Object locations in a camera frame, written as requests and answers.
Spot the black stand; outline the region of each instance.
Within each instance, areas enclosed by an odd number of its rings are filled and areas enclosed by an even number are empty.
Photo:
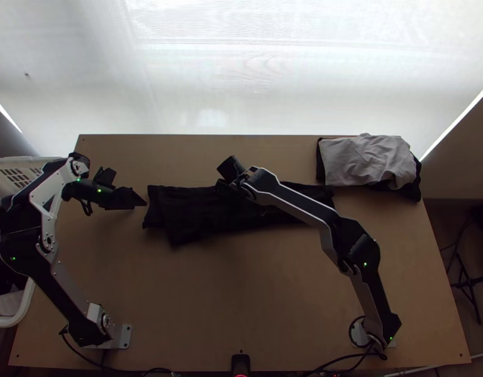
[[[479,315],[479,309],[477,308],[477,301],[476,301],[475,295],[474,295],[474,286],[476,284],[483,282],[483,276],[480,276],[478,278],[470,278],[469,274],[467,273],[467,269],[465,268],[465,265],[464,265],[464,263],[463,263],[463,261],[460,257],[460,254],[455,253],[453,256],[456,257],[458,263],[460,264],[460,274],[458,276],[458,283],[451,284],[451,287],[452,288],[459,288],[464,293],[465,297],[468,298],[468,300],[470,301],[472,306],[474,306],[474,311],[475,311],[475,316],[477,318],[477,323],[481,325],[482,324],[481,317]],[[465,289],[464,289],[465,287],[469,288],[470,294],[468,294],[465,291]]]

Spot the folded clothing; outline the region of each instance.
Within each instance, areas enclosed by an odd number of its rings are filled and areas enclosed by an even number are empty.
[[[328,187],[281,183],[334,208]],[[222,183],[193,188],[149,185],[147,192],[150,204],[142,227],[163,228],[172,246],[211,234],[301,222],[272,205],[253,203]]]
[[[368,185],[393,190],[421,200],[421,163],[398,136],[361,134],[351,138],[320,138],[316,153],[316,179],[330,186]]]

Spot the black cable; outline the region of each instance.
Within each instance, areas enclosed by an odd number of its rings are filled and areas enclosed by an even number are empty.
[[[342,356],[340,358],[331,360],[328,363],[322,364],[321,366],[319,366],[318,368],[312,370],[311,372],[305,372],[301,377],[308,377],[308,376],[311,376],[312,374],[320,373],[320,372],[349,373],[349,372],[355,370],[360,365],[360,363],[362,361],[364,361],[364,359],[366,358],[366,356],[378,356],[377,353],[369,353],[369,351],[372,349],[373,346],[374,346],[374,343],[373,342],[370,342],[369,343],[369,347],[367,348],[367,350],[364,353],[362,353],[362,354],[346,355],[346,356]],[[352,359],[352,358],[360,358],[360,359],[351,368],[344,369],[344,370],[332,370],[332,371],[331,370],[325,370],[325,368],[327,368],[328,366],[331,366],[332,364],[336,364],[336,363],[338,363],[340,361],[343,361],[343,360],[346,360],[346,359]]]
[[[114,371],[114,372],[125,372],[125,373],[144,373],[144,376],[146,376],[148,373],[170,373],[170,374],[173,373],[168,368],[152,368],[152,369],[149,369],[148,371],[130,371],[130,370],[125,370],[125,369],[111,368],[110,366],[106,366],[106,365],[97,363],[96,361],[88,359],[86,356],[84,356],[82,353],[80,353],[78,350],[76,350],[74,347],[72,347],[72,345],[69,343],[69,341],[65,337],[66,333],[67,333],[67,327],[65,326],[58,334],[62,336],[62,339],[64,340],[67,347],[69,347],[70,350],[73,353],[78,355],[81,359],[83,359],[87,363],[90,363],[91,365],[95,365],[98,368],[103,368],[103,370]]]
[[[473,223],[474,221],[468,216],[460,229],[458,230],[458,235],[457,235],[457,240],[455,241],[455,247],[453,248],[453,253],[451,254],[451,259],[448,263],[448,266],[446,267],[446,274],[450,271],[451,265],[453,264],[453,260],[455,259],[455,256],[458,253],[458,246],[460,245],[460,240],[462,239],[462,236],[464,235],[465,231],[467,228]]]
[[[369,344],[370,342],[367,342],[366,344],[364,345],[360,345],[360,344],[357,344],[357,342],[355,342],[353,340],[353,336],[352,336],[352,330],[353,330],[353,326],[355,325],[355,323],[359,320],[359,319],[364,319],[365,318],[365,315],[360,315],[358,316],[357,318],[355,318],[352,323],[350,323],[350,326],[348,327],[348,337],[350,338],[350,342],[352,342],[352,344],[355,346],[355,347],[358,347],[358,348],[368,348],[369,347]]]
[[[446,250],[446,249],[452,248],[452,247],[453,247],[453,246],[455,246],[455,245],[456,245],[456,242],[453,242],[452,244],[449,244],[448,246],[446,246],[446,247],[444,247],[444,248],[440,248],[440,249],[439,249],[439,251],[441,251],[441,252],[442,252],[442,251],[444,251],[444,250]]]

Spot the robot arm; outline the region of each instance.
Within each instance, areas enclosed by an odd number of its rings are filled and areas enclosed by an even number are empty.
[[[68,320],[67,332],[81,347],[127,348],[131,326],[112,323],[98,303],[86,300],[70,279],[55,235],[62,199],[81,201],[85,213],[91,202],[105,209],[146,205],[131,188],[112,186],[114,170],[99,170],[88,180],[89,160],[78,153],[48,162],[43,173],[3,204],[0,258],[17,273],[32,278]]]
[[[379,246],[364,228],[336,210],[288,187],[264,168],[243,168],[231,156],[217,169],[224,183],[260,205],[274,205],[318,228],[322,250],[348,276],[360,300],[365,318],[364,331],[383,350],[401,326],[399,317],[390,311],[378,274]]]

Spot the wooden table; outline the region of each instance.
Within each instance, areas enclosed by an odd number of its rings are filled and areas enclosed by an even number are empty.
[[[118,174],[116,185],[147,198],[147,185],[210,186],[236,155],[281,180],[314,183],[317,136],[82,135],[76,151]],[[361,368],[469,363],[455,302],[423,202],[366,188],[336,190],[339,213],[357,219],[381,248],[380,275],[402,321],[388,360]],[[356,353],[350,321],[362,314],[350,280],[321,251],[317,230],[275,227],[211,237],[172,250],[160,231],[142,230],[146,207],[86,217],[63,203],[57,222],[62,261],[87,298],[115,321],[133,324],[130,348],[111,351],[122,369],[228,371],[232,354],[253,370],[310,370]],[[90,368],[58,336],[65,319],[36,289],[9,363]],[[83,350],[99,360],[101,351]],[[342,366],[352,365],[348,361]]]

